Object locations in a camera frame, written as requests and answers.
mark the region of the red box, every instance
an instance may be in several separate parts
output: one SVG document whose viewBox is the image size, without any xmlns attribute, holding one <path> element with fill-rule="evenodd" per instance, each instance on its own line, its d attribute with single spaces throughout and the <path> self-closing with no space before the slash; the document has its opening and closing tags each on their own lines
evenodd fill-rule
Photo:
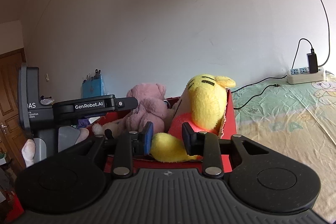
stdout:
<svg viewBox="0 0 336 224">
<path fill-rule="evenodd" d="M 179 97 L 168 98 L 167 99 L 171 105 L 176 103 L 179 100 Z M 121 112 L 110 112 L 105 116 L 99 118 L 96 122 L 100 125 L 104 125 L 108 122 L 113 122 L 115 120 L 121 119 L 125 117 L 129 113 L 129 111 L 121 111 Z M 231 135 L 236 134 L 236 121 L 235 114 L 232 104 L 232 96 L 230 90 L 227 91 L 227 105 L 225 118 L 223 119 L 224 125 L 222 126 L 222 130 L 220 132 L 221 139 L 230 139 Z M 91 131 L 92 125 L 88 126 L 88 130 L 90 134 L 93 134 Z M 224 172 L 231 172 L 232 168 L 228 159 L 228 155 L 222 155 L 223 168 Z M 111 166 L 113 162 L 113 157 L 108 157 L 105 172 L 110 172 Z M 139 168 L 158 168 L 158 169 L 177 169 L 177 168 L 197 168 L 199 171 L 202 171 L 202 163 L 201 161 L 187 161 L 187 162 L 158 162 L 156 160 L 148 160 L 148 159 L 133 159 L 133 165 L 135 170 Z"/>
</svg>

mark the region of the bed sheet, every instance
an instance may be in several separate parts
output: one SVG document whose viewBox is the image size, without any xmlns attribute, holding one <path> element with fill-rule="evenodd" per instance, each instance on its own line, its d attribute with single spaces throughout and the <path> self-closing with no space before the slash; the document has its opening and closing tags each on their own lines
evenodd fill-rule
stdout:
<svg viewBox="0 0 336 224">
<path fill-rule="evenodd" d="M 314 169 L 321 180 L 314 211 L 336 220 L 336 78 L 290 85 L 285 79 L 268 80 L 233 93 L 237 133 Z"/>
</svg>

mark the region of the electrical socket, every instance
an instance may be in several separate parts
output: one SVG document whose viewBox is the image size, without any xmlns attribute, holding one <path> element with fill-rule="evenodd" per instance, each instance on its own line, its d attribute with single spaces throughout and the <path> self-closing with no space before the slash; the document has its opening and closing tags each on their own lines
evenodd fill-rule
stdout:
<svg viewBox="0 0 336 224">
<path fill-rule="evenodd" d="M 323 81 L 325 79 L 326 79 L 326 74 L 322 67 L 319 68 L 317 73 L 309 73 L 309 67 L 290 69 L 287 72 L 287 81 L 291 85 Z"/>
</svg>

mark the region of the wooden door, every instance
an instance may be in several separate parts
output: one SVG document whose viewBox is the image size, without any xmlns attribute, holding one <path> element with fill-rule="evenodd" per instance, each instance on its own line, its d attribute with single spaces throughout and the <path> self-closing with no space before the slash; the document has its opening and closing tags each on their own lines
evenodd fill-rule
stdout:
<svg viewBox="0 0 336 224">
<path fill-rule="evenodd" d="M 17 109 L 18 70 L 25 61 L 23 48 L 0 55 L 0 149 L 12 159 L 10 165 L 16 174 L 26 167 L 21 155 L 26 137 Z"/>
</svg>

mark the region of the white wall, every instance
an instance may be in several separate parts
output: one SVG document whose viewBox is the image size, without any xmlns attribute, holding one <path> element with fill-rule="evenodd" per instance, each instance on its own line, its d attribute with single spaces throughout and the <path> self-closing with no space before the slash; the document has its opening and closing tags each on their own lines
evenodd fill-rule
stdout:
<svg viewBox="0 0 336 224">
<path fill-rule="evenodd" d="M 23 48 L 21 22 L 0 24 L 0 54 Z"/>
<path fill-rule="evenodd" d="M 325 68 L 335 71 L 336 2 L 324 2 L 333 47 Z M 238 85 L 282 76 L 301 37 L 319 63 L 328 53 L 319 0 L 30 0 L 21 20 L 28 63 L 48 73 L 41 92 L 56 100 L 79 98 L 96 68 L 117 96 L 142 82 L 164 83 L 176 96 L 204 72 Z M 295 67 L 308 52 L 303 43 Z"/>
</svg>

